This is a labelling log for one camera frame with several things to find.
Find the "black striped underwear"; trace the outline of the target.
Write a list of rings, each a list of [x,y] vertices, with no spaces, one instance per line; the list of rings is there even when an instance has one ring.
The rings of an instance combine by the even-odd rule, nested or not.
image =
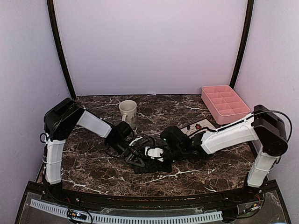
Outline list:
[[[169,149],[166,146],[146,146],[144,151],[144,167],[133,166],[135,174],[146,174],[155,172],[172,172],[172,160]]]

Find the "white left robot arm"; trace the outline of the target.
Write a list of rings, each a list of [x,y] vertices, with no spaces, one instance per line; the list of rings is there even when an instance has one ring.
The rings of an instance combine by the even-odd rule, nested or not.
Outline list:
[[[122,121],[118,125],[101,119],[71,98],[66,98],[49,110],[44,116],[45,144],[43,163],[44,178],[50,185],[59,184],[62,179],[61,165],[66,139],[75,127],[82,127],[102,138],[127,163],[144,167],[144,160],[125,140],[132,133],[130,125]]]

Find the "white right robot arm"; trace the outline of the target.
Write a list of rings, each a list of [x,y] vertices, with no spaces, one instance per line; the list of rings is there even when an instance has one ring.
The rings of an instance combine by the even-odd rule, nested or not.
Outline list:
[[[256,188],[262,185],[266,175],[288,149],[292,132],[286,132],[279,115],[288,117],[283,112],[256,105],[252,113],[216,129],[206,126],[183,132],[177,126],[170,126],[160,135],[166,145],[146,147],[144,154],[166,164],[202,154],[211,155],[227,147],[258,140],[261,148],[247,176],[247,185],[238,193],[238,198],[247,203],[256,196]]]

